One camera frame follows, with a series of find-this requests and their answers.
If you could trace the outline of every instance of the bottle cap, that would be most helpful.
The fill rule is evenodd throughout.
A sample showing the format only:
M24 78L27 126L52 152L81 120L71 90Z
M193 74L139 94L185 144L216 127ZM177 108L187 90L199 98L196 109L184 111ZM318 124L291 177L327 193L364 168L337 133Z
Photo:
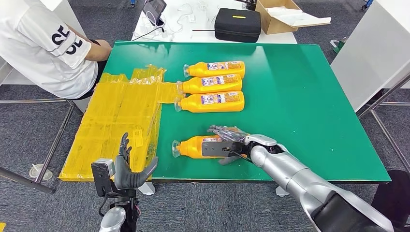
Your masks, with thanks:
M180 145L181 143L177 140L172 141L172 156L175 158L181 155L181 153L179 152Z
M176 91L178 94L183 94L184 93L184 86L182 81L177 81L176 82Z
M190 76L190 66L188 64L184 64L184 77L189 77Z
M175 107L175 111L177 112L182 110L180 98L175 98L174 107Z

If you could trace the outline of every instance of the person's arm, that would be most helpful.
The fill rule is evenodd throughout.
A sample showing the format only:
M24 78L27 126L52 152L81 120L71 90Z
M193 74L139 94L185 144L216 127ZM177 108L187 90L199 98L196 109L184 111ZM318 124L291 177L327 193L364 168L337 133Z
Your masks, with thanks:
M85 57L85 60L90 60L90 61L105 61L105 60L108 60L108 57L111 54L111 49L110 48L99 46L99 45L93 43L87 37L85 37L84 35L82 35L78 31L74 30L74 28L70 27L69 25L67 25L67 26L77 36L79 36L79 37L83 38L84 40L86 40L87 42L91 43L91 49L87 53L87 55Z
M74 30L74 28L70 27L70 25L66 24L68 26L68 28L70 29L70 31L74 32L77 36L83 38L85 41L92 43L91 40L89 40L86 36L82 35L80 32Z
M85 60L105 61L111 54L111 49L91 43L91 49L87 53Z
M111 50L91 43L41 3L30 7L15 28L28 40L75 69L84 60L107 60Z

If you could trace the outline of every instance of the sleeve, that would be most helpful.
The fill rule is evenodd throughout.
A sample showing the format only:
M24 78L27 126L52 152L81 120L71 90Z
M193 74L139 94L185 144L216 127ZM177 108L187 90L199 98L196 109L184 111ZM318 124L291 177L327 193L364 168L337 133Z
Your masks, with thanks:
M27 10L17 31L44 48L72 69L78 67L91 49L91 43L77 36L52 11L42 5Z

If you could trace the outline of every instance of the black lettering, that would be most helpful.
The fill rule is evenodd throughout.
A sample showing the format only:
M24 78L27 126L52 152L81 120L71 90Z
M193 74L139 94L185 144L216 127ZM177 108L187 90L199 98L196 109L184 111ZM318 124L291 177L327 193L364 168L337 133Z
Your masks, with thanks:
M77 52L77 48L76 48L74 45L71 45L70 47L72 48L72 50L71 50L71 51L67 50L66 53L67 53L68 55L73 55L73 54L75 54L75 53Z
M62 37L60 34L53 34L52 36L51 36L51 40L53 41L53 43L55 44L55 45L60 45L61 43L63 43L64 42L64 40L57 40L57 38L60 38L60 37Z
M81 45L83 45L83 41L80 39L78 42L74 42L74 44L70 46L72 49L70 51L67 50L66 53L68 55L75 54L77 52L77 47L79 48Z
M81 45L83 45L83 41L80 39L80 41L78 41L78 43L74 42L74 45L77 46L77 47L81 47Z
M60 25L60 28L57 31L60 32L60 34L63 35L65 38L67 38L68 34L70 34L70 31L67 30L67 33L64 33L63 30L64 30L64 27Z

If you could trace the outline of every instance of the black case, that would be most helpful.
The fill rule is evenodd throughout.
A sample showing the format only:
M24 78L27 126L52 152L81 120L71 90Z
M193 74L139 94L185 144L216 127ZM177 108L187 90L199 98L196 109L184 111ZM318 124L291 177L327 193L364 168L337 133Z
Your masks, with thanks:
M220 40L255 43L261 34L261 14L221 8L215 19L215 37Z

